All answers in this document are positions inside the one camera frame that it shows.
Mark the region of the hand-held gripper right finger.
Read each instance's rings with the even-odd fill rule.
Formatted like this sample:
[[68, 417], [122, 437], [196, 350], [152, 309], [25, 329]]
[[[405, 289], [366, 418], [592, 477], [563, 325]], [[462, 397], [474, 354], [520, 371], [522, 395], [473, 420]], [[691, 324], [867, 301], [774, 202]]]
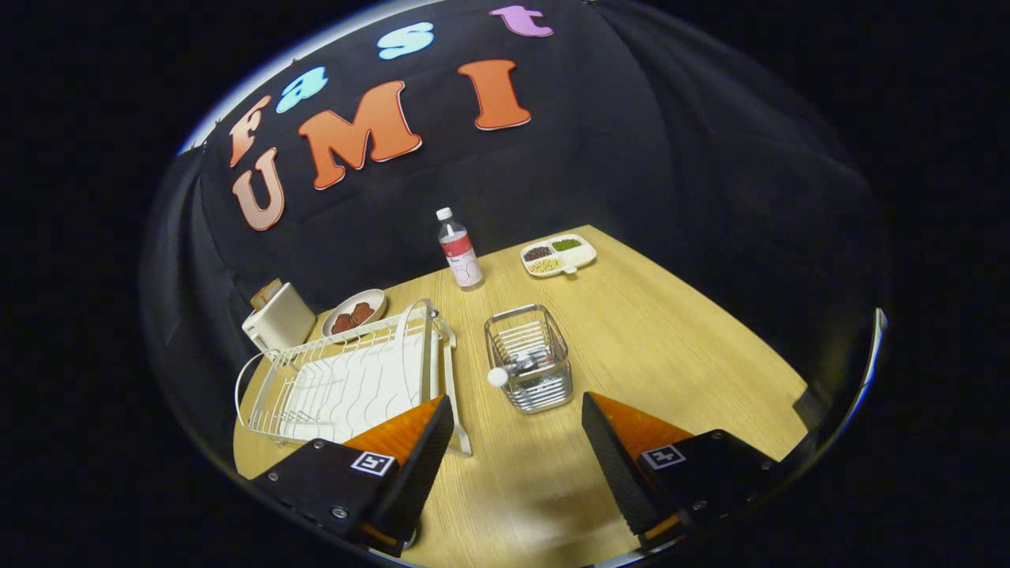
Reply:
[[587, 391], [582, 425], [623, 520], [643, 547], [720, 529], [783, 476], [725, 429], [691, 434]]

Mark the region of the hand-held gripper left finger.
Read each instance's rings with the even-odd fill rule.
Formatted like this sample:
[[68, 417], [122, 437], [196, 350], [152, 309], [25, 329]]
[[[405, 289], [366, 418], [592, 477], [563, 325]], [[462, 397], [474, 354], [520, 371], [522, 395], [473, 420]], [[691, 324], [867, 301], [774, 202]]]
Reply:
[[311, 439], [250, 482], [325, 535], [398, 558], [452, 434], [454, 407], [439, 395], [343, 443]]

